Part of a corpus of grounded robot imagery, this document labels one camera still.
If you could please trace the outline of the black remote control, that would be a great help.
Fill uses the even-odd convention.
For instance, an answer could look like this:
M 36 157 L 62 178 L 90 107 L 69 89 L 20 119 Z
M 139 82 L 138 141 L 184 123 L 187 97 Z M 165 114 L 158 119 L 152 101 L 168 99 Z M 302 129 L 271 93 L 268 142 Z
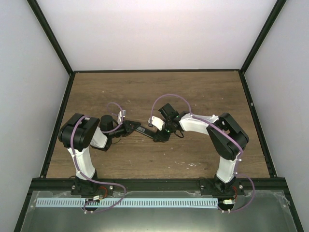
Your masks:
M 143 127 L 143 126 L 139 126 L 139 127 L 136 128 L 136 131 L 141 133 L 142 135 L 152 139 L 154 142 L 159 142 L 157 134 L 152 130 L 149 130 L 149 129 Z

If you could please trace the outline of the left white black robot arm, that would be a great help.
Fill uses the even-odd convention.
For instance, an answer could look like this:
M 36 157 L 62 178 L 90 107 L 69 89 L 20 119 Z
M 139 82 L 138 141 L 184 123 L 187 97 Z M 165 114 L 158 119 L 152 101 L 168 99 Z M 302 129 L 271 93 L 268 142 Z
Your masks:
M 76 170 L 75 192 L 94 195 L 102 186 L 98 184 L 97 171 L 92 164 L 90 147 L 107 151 L 113 138 L 127 137 L 141 123 L 125 120 L 120 112 L 118 119 L 104 115 L 100 119 L 75 113 L 60 129 L 58 139 L 69 151 Z

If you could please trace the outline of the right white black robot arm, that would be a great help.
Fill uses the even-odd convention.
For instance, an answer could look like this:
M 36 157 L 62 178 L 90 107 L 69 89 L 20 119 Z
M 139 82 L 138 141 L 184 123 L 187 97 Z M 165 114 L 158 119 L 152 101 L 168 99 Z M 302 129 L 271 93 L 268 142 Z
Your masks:
M 221 195 L 227 194 L 235 182 L 237 163 L 243 154 L 249 136 L 229 113 L 220 116 L 199 116 L 191 111 L 178 113 L 167 103 L 159 109 L 163 119 L 151 115 L 149 126 L 157 128 L 157 134 L 166 136 L 177 131 L 197 132 L 210 137 L 220 156 L 214 176 L 214 188 Z

